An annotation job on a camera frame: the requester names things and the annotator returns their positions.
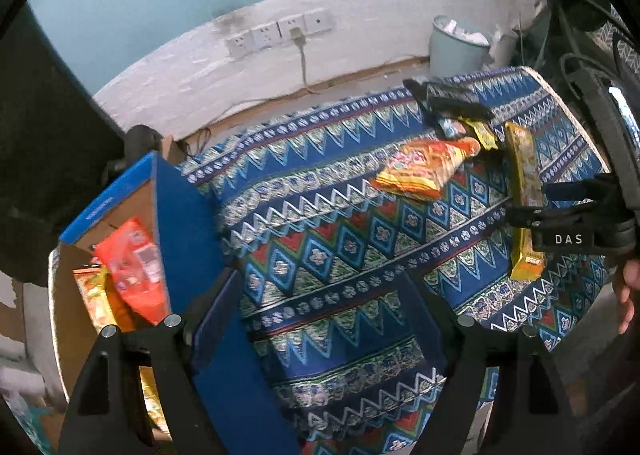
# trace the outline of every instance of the blue cardboard box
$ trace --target blue cardboard box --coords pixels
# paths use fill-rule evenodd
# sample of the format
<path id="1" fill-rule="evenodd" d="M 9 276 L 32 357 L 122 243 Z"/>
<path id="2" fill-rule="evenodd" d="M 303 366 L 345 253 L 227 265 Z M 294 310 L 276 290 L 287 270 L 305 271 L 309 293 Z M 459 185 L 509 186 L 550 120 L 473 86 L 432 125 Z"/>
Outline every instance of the blue cardboard box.
<path id="1" fill-rule="evenodd" d="M 56 358 L 67 394 L 96 337 L 72 270 L 88 263 L 92 245 L 134 216 L 159 247 L 172 312 L 184 312 L 223 269 L 214 215 L 196 188 L 156 153 L 129 168 L 60 237 L 50 301 Z M 238 291 L 226 294 L 235 296 L 216 305 L 238 308 Z M 212 362 L 194 378 L 202 404 L 230 455 L 298 455 L 294 428 L 278 412 L 239 319 L 236 310 Z"/>

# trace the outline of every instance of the patterned tablecloth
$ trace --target patterned tablecloth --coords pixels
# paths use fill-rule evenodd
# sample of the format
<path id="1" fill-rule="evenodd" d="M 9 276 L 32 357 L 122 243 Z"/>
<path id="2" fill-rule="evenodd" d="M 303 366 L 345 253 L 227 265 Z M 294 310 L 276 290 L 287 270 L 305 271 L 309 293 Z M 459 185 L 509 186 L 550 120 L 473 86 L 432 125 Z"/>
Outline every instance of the patterned tablecloth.
<path id="1" fill-rule="evenodd" d="M 532 130 L 543 182 L 602 171 L 588 136 L 534 71 L 455 81 L 493 109 L 500 139 L 508 120 Z M 487 327 L 537 324 L 549 349 L 606 279 L 601 258 L 574 256 L 550 257 L 536 282 L 509 279 L 502 167 L 465 164 L 431 204 L 369 185 L 399 144 L 432 135 L 400 87 L 275 118 L 182 166 L 221 209 L 264 376 L 283 414 L 316 441 L 304 453 L 384 453 L 423 429 L 442 377 L 402 313 L 394 278 L 403 270 Z M 497 375 L 487 371 L 484 401 Z"/>

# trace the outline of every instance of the metal screw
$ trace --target metal screw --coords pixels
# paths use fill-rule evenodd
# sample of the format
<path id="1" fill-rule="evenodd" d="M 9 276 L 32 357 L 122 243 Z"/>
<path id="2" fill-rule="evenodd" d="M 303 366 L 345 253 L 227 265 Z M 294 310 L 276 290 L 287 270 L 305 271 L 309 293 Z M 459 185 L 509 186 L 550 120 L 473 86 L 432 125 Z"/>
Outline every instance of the metal screw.
<path id="1" fill-rule="evenodd" d="M 175 327 L 176 325 L 179 325 L 181 321 L 182 318 L 178 314 L 170 314 L 164 318 L 164 324 L 167 327 Z"/>
<path id="2" fill-rule="evenodd" d="M 527 338 L 535 338 L 538 335 L 538 328 L 533 325 L 525 325 L 522 327 L 522 333 Z"/>
<path id="3" fill-rule="evenodd" d="M 458 324 L 463 327 L 473 327 L 476 323 L 476 320 L 468 314 L 461 314 L 458 316 Z"/>
<path id="4" fill-rule="evenodd" d="M 105 337 L 105 338 L 110 338 L 111 336 L 116 334 L 116 330 L 117 329 L 116 329 L 115 325 L 108 325 L 107 327 L 104 327 L 100 331 L 100 334 L 102 334 L 102 336 Z"/>

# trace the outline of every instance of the red snack bag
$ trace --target red snack bag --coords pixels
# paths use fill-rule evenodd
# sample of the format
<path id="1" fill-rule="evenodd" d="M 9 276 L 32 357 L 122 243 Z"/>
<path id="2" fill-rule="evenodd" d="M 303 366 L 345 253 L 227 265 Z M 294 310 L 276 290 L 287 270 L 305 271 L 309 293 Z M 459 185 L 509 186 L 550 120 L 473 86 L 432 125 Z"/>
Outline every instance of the red snack bag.
<path id="1" fill-rule="evenodd" d="M 122 299 L 157 325 L 170 314 L 158 247 L 133 217 L 95 246 Z"/>

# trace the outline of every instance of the black fabric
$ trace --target black fabric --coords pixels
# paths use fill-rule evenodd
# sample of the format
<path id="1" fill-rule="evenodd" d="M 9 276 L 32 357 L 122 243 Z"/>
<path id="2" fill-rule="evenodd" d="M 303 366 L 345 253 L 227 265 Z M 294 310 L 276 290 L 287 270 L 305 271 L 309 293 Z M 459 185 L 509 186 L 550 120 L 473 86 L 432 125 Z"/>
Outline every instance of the black fabric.
<path id="1" fill-rule="evenodd" d="M 0 40 L 0 122 L 0 271 L 43 285 L 59 233 L 124 145 L 28 8 Z"/>

